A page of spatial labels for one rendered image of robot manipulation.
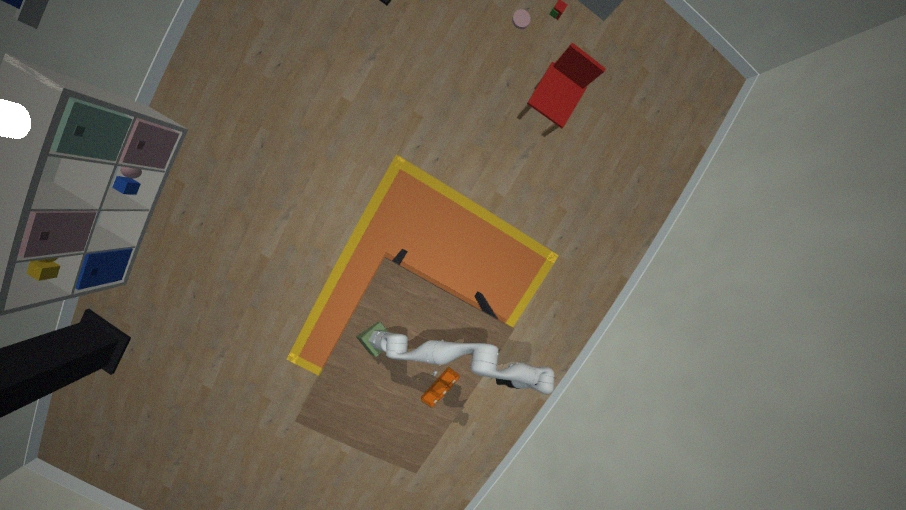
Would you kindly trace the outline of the orange bins with labels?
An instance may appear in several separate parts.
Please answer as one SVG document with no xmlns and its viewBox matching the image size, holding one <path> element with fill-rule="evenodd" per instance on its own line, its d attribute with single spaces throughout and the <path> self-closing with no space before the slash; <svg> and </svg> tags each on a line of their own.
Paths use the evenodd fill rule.
<svg viewBox="0 0 906 510">
<path fill-rule="evenodd" d="M 455 384 L 455 382 L 459 378 L 460 378 L 459 374 L 448 367 L 440 375 L 440 377 L 429 387 L 429 389 L 421 396 L 421 401 L 423 401 L 426 404 L 428 404 L 429 406 L 433 407 L 450 390 L 450 388 Z"/>
</svg>

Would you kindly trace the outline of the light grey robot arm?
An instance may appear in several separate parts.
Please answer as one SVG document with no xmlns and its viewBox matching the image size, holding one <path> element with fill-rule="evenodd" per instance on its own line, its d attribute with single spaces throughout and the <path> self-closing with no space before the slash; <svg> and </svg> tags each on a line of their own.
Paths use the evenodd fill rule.
<svg viewBox="0 0 906 510">
<path fill-rule="evenodd" d="M 554 371 L 549 367 L 532 367 L 517 363 L 496 370 L 499 351 L 492 344 L 429 340 L 415 350 L 407 352 L 406 335 L 385 331 L 373 331 L 368 341 L 374 348 L 386 352 L 388 358 L 436 365 L 445 365 L 462 355 L 473 353 L 471 371 L 477 375 L 517 381 L 523 388 L 533 388 L 543 394 L 551 394 L 554 390 Z"/>
</svg>

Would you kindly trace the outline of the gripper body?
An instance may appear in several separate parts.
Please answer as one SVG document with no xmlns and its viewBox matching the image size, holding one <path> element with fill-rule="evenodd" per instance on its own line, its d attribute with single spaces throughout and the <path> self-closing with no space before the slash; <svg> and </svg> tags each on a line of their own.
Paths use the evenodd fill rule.
<svg viewBox="0 0 906 510">
<path fill-rule="evenodd" d="M 514 365 L 514 364 L 517 364 L 517 363 L 508 364 L 508 367 L 511 365 Z M 507 385 L 509 388 L 523 389 L 523 387 L 520 385 L 519 382 L 510 381 L 510 380 L 496 379 L 496 384 L 497 385 Z"/>
</svg>

